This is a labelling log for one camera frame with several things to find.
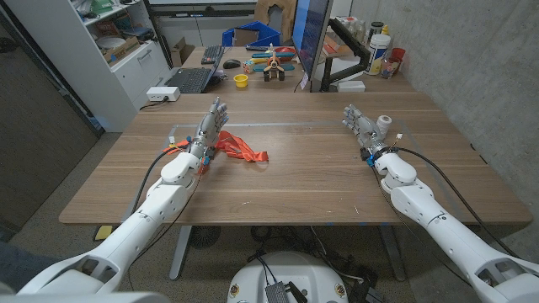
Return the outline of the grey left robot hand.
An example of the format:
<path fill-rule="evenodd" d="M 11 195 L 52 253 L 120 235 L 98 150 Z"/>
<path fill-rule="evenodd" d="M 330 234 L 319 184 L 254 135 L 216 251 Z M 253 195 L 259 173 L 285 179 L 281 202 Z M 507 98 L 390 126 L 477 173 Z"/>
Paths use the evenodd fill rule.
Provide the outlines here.
<path fill-rule="evenodd" d="M 217 96 L 202 121 L 197 125 L 195 136 L 189 144 L 189 153 L 201 158 L 210 149 L 214 149 L 219 139 L 221 128 L 229 120 L 227 105 Z"/>

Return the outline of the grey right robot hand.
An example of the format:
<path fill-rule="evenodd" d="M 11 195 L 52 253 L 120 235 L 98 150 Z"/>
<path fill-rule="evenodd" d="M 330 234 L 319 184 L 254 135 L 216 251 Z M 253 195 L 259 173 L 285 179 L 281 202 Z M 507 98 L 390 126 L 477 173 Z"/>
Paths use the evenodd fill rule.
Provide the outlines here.
<path fill-rule="evenodd" d="M 384 136 L 377 124 L 363 115 L 353 104 L 344 108 L 342 123 L 352 130 L 360 146 L 365 148 L 371 155 L 387 148 Z"/>

